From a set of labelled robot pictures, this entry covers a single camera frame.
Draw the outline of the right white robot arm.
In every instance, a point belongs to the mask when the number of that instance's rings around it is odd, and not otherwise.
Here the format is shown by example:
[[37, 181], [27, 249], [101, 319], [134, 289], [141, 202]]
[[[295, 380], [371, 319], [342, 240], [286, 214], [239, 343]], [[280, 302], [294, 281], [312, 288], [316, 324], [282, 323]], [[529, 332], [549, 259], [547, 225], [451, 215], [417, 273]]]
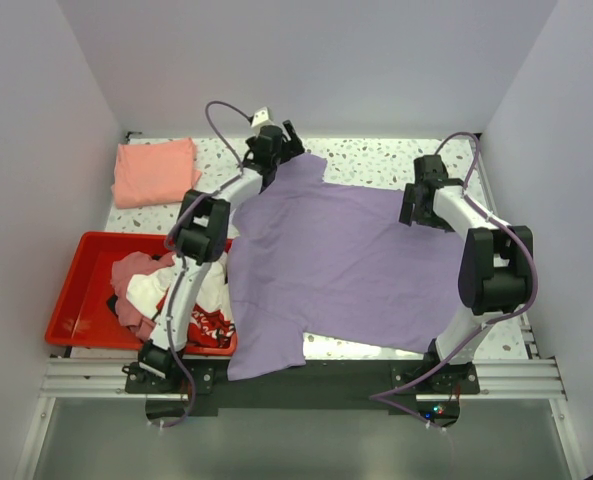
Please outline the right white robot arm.
[[420, 377], [411, 384], [445, 392], [463, 376], [492, 325], [521, 314], [534, 299], [533, 234], [512, 226], [465, 193], [438, 154], [414, 160], [414, 181], [405, 186], [399, 221], [454, 232], [464, 241], [457, 279], [461, 307], [432, 340]]

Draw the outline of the purple t shirt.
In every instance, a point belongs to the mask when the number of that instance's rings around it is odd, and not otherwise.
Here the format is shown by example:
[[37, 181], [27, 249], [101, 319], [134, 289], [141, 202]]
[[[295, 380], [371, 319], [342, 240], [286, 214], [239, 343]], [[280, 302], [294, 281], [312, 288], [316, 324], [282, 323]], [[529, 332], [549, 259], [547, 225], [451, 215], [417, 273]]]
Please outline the purple t shirt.
[[460, 237], [403, 225], [401, 192], [327, 183], [326, 166], [281, 165], [233, 215], [232, 380], [303, 365], [309, 333], [422, 353], [460, 307]]

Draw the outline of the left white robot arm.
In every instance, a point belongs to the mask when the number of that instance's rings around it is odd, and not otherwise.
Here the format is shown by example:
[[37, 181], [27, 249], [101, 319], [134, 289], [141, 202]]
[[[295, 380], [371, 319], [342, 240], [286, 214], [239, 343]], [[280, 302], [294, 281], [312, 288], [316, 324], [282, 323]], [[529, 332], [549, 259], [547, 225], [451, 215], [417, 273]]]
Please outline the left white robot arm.
[[138, 369], [161, 392], [172, 392], [182, 383], [180, 364], [192, 310], [211, 264], [224, 252], [231, 211], [262, 193], [281, 164], [305, 152], [289, 120], [264, 123], [246, 145], [237, 175], [213, 193], [192, 189], [185, 194], [172, 229], [174, 275], [156, 326], [138, 354]]

